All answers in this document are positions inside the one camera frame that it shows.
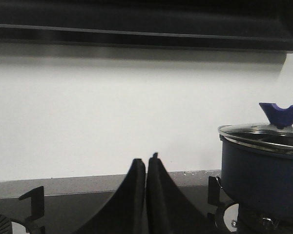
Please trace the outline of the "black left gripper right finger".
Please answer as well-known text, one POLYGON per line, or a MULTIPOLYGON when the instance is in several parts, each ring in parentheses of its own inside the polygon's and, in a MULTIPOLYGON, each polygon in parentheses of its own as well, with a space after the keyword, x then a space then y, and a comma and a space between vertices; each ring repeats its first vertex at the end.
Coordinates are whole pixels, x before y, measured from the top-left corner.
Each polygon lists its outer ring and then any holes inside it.
POLYGON ((146 213, 150 234, 216 234, 217 228, 180 191, 155 152, 146 178, 146 213))

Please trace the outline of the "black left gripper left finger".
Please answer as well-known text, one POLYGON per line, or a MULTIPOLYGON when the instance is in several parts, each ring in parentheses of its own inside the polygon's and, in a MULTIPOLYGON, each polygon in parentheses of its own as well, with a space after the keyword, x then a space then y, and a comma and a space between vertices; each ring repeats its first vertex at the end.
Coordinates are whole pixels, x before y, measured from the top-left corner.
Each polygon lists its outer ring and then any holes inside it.
POLYGON ((124 180, 108 202, 75 234, 140 234, 145 198, 146 167, 132 161, 124 180))

